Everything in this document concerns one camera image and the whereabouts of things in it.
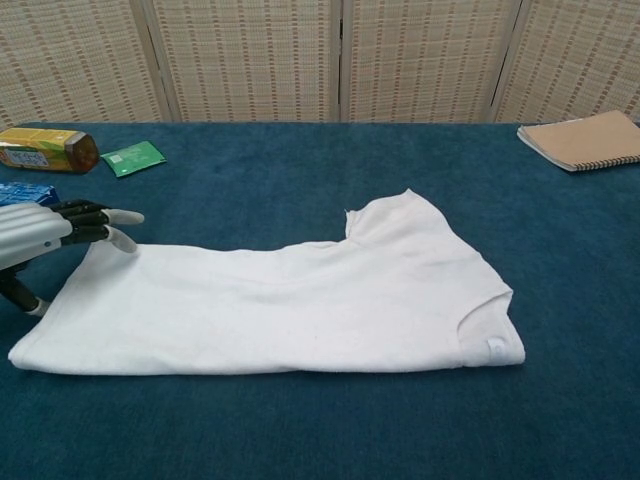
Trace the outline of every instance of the beige woven background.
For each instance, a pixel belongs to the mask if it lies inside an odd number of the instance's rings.
[[[182,120],[331,120],[332,4],[154,0]]]
[[[511,6],[353,0],[353,26],[345,24],[353,32],[346,120],[479,121]]]
[[[531,3],[498,121],[565,120],[614,108],[640,120],[640,2]]]
[[[129,2],[0,2],[0,129],[28,121],[157,121]]]

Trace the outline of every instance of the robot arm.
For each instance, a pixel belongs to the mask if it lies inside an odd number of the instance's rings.
[[[107,240],[120,250],[133,253],[136,243],[111,225],[143,221],[140,213],[110,209],[86,200],[48,207],[37,203],[0,207],[0,293],[25,312],[44,315],[48,303],[16,278],[29,260],[64,245],[98,240]]]

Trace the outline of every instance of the green sachet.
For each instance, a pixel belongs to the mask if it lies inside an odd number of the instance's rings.
[[[147,141],[115,152],[104,153],[101,157],[109,164],[116,177],[131,175],[139,170],[166,162],[158,149]]]

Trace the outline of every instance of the blue table cover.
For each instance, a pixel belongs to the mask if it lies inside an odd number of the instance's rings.
[[[3,167],[0,181],[143,212],[127,228],[141,243],[340,240],[345,209],[410,187],[514,289],[527,360],[411,374],[49,375],[6,360],[37,320],[0,298],[0,478],[639,477],[640,165],[569,174],[515,125],[66,127],[103,152],[149,140],[167,163],[121,179],[104,162],[86,175]],[[20,278],[53,298],[85,251],[36,259]]]

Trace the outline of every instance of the blue box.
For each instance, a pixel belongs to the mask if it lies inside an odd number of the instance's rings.
[[[50,185],[33,185],[19,182],[0,183],[0,206],[28,202],[49,205],[59,201],[56,189]]]

